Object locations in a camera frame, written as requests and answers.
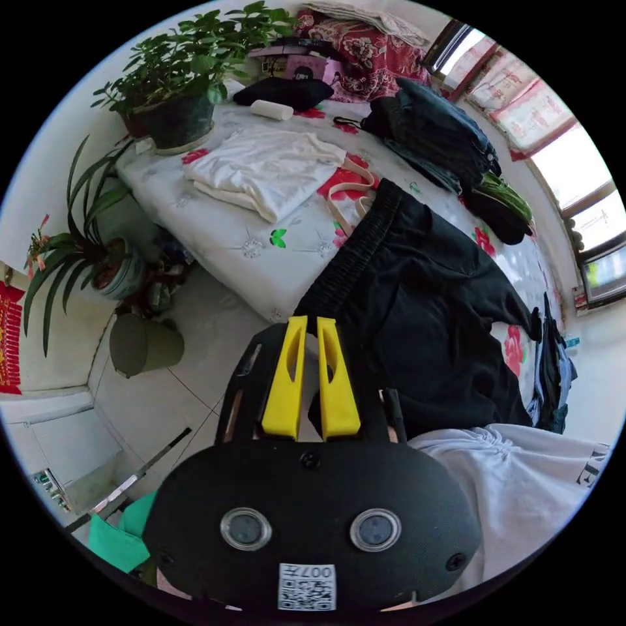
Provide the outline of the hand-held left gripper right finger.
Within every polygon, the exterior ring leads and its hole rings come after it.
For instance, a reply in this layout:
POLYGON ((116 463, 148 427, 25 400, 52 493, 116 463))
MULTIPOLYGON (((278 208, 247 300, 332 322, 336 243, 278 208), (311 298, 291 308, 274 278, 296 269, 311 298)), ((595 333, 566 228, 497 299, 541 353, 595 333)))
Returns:
POLYGON ((361 420, 336 321, 318 318, 317 331, 322 438, 354 437, 361 420))

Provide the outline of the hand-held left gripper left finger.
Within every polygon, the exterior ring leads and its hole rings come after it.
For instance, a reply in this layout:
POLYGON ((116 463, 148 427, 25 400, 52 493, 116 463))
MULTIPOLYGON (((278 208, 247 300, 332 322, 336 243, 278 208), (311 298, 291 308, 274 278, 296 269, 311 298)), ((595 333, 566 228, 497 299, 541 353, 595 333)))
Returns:
POLYGON ((269 389, 261 428, 269 437, 299 434, 307 317, 291 317, 279 344, 275 373, 269 389))

